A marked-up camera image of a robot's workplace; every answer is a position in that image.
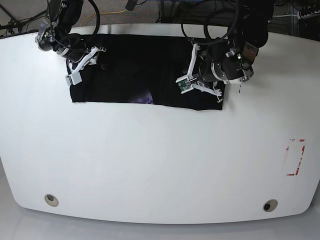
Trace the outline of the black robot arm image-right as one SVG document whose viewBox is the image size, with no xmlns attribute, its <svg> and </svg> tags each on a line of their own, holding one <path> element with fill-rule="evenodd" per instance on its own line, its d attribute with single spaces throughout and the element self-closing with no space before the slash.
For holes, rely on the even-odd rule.
<svg viewBox="0 0 320 240">
<path fill-rule="evenodd" d="M 252 65 L 259 49 L 268 41 L 274 3 L 273 0 L 236 0 L 233 7 L 215 10 L 205 18 L 204 39 L 185 34 L 184 37 L 196 46 L 195 54 L 202 58 L 197 80 L 225 84 L 248 81 L 254 74 Z M 221 14 L 230 14 L 233 19 L 222 37 L 212 38 L 210 20 Z"/>
</svg>

